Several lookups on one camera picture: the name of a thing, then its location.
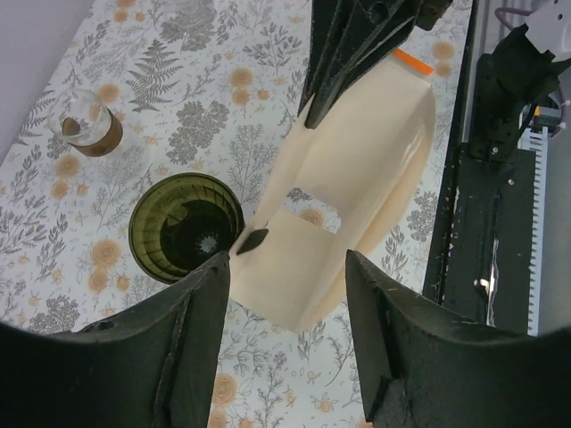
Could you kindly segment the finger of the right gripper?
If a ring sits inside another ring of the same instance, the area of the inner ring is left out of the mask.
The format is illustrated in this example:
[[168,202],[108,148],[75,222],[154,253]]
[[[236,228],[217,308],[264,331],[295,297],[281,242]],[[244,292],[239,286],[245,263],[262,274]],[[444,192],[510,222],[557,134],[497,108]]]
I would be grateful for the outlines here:
[[[364,74],[399,47],[415,27],[420,1],[354,1],[342,41],[341,85],[328,111],[341,95]],[[315,129],[323,117],[305,117],[304,126]]]
[[354,1],[311,2],[309,62],[302,89],[298,116],[323,117],[341,85],[343,68],[342,41],[349,24]]

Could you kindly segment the orange coffee filter box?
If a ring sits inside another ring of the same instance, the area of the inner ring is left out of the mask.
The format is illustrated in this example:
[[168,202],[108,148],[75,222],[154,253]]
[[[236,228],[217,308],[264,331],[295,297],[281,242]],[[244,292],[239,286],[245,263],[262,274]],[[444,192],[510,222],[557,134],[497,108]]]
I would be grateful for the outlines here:
[[395,226],[432,148],[432,68],[396,50],[314,129],[294,123],[230,252],[230,296],[298,332],[344,299],[345,255]]

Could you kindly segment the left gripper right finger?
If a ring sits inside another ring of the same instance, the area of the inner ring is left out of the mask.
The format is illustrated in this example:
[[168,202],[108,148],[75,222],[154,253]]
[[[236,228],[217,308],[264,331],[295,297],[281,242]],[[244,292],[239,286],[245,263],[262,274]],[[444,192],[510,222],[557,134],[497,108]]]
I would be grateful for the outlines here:
[[479,324],[347,251],[345,283],[365,419],[375,427],[567,427],[570,331]]

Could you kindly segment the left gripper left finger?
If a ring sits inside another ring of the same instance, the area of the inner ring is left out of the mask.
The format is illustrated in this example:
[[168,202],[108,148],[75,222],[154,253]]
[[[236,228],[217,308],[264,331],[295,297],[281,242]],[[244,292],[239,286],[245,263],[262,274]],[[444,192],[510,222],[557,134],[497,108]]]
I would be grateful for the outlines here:
[[72,333],[1,328],[4,427],[204,427],[230,286],[222,251]]

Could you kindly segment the green glass coffee dripper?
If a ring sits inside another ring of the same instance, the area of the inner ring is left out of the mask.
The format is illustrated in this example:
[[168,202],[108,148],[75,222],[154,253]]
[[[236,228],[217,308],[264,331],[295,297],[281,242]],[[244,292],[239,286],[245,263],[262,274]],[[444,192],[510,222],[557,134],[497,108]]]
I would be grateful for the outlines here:
[[174,284],[221,251],[244,230],[234,192],[218,178],[180,173],[152,185],[128,224],[128,244],[152,279]]

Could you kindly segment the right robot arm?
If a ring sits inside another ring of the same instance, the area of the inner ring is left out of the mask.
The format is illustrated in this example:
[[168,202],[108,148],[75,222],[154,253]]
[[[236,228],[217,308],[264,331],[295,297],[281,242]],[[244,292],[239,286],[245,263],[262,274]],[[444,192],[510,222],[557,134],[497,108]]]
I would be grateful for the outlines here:
[[[430,30],[448,1],[315,1],[310,59],[299,112],[316,128],[341,95],[415,27]],[[512,29],[491,53],[480,56],[469,133],[470,154],[503,162],[524,129],[526,105],[554,91],[570,66],[570,3],[547,1]]]

